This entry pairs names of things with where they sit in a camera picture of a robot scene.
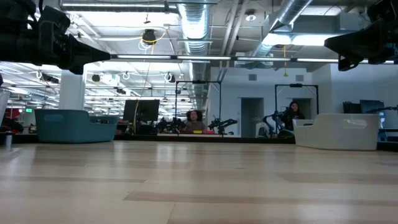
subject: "wooden floor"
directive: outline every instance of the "wooden floor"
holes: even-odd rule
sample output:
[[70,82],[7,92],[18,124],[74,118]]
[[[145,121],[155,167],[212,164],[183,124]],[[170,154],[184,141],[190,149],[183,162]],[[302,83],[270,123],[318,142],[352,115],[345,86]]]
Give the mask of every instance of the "wooden floor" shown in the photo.
[[115,141],[0,152],[1,224],[396,224],[398,154]]

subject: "ceiling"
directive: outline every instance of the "ceiling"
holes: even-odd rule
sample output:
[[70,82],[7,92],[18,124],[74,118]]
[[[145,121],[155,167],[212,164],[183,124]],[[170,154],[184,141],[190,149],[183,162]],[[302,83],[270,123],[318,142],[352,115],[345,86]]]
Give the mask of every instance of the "ceiling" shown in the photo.
[[[45,4],[54,6],[57,1],[44,1]],[[91,1],[102,3],[139,3],[147,1]],[[210,45],[210,55],[220,55],[223,45],[226,24],[229,19],[233,0],[220,0],[218,4],[211,6],[210,34],[207,41]],[[242,20],[238,32],[238,40],[235,41],[232,54],[236,52],[250,52],[262,41],[262,27],[266,15],[279,9],[278,0],[250,1],[247,9],[255,9],[254,21]],[[364,6],[375,1],[319,1],[314,0],[302,15],[335,16],[341,11],[358,14]],[[91,45],[97,49],[108,51],[111,54],[166,54],[184,55],[184,36],[181,29],[181,19],[177,14],[146,13],[146,12],[68,12],[72,21],[68,33],[74,35],[79,41]],[[157,38],[162,37],[153,47],[148,47],[141,42],[141,34],[145,29],[154,29]],[[324,48],[316,46],[287,45],[273,47],[271,53],[275,57],[298,58],[336,58],[336,55]],[[290,68],[306,68],[308,72],[316,69],[318,63],[290,63]],[[284,63],[275,62],[274,69],[284,67]],[[12,91],[9,106],[20,107],[48,107],[57,108],[59,99],[59,85],[46,83],[38,77],[40,73],[53,76],[60,82],[61,70],[55,66],[44,65],[38,67],[26,63],[0,62],[3,79],[8,84],[32,85],[24,88],[8,88]],[[172,116],[175,103],[175,84],[169,83],[167,74],[174,75],[178,81],[190,81],[190,63],[155,63],[155,62],[96,62],[85,66],[86,103],[85,109],[93,114],[123,114],[124,100],[139,97],[147,99],[160,99],[160,114]],[[101,81],[94,82],[93,75],[100,75]],[[191,84],[181,89],[178,95],[178,112],[182,116],[191,108],[196,108],[195,95],[197,89],[190,91]],[[126,94],[116,93],[116,89],[107,86],[119,86]]]

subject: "doorway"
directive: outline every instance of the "doorway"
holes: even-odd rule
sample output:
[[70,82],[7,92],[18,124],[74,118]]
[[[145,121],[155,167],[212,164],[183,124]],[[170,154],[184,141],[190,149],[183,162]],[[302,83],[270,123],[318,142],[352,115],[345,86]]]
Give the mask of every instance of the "doorway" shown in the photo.
[[305,119],[313,119],[312,117],[312,100],[310,98],[293,99],[299,105],[300,112],[304,115]]
[[241,99],[241,137],[255,138],[256,124],[264,117],[263,98]]

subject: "black frame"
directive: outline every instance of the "black frame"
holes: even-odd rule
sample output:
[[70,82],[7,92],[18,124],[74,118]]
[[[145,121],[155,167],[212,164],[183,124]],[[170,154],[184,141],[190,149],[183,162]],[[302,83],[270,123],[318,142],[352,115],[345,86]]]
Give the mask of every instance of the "black frame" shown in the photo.
[[304,85],[301,83],[297,84],[275,84],[275,111],[278,111],[278,86],[289,86],[291,88],[303,88],[305,86],[315,87],[317,92],[317,114],[319,114],[319,86],[318,85]]
[[217,83],[219,88],[219,99],[220,99],[220,103],[219,103],[219,110],[218,110],[218,119],[221,120],[221,81],[200,81],[200,80],[196,80],[196,81],[176,81],[175,82],[175,113],[174,113],[174,117],[177,119],[177,97],[178,97],[178,84],[179,83],[192,83],[192,84],[212,84],[212,83]]

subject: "desk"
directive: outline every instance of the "desk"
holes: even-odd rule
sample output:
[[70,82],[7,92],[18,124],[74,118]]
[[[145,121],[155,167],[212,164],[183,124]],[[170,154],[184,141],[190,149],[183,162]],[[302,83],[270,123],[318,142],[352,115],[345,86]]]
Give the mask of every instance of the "desk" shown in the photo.
[[[220,134],[157,134],[158,136],[172,136],[172,137],[202,137],[202,138],[222,138]],[[235,135],[225,134],[224,138],[236,138]]]

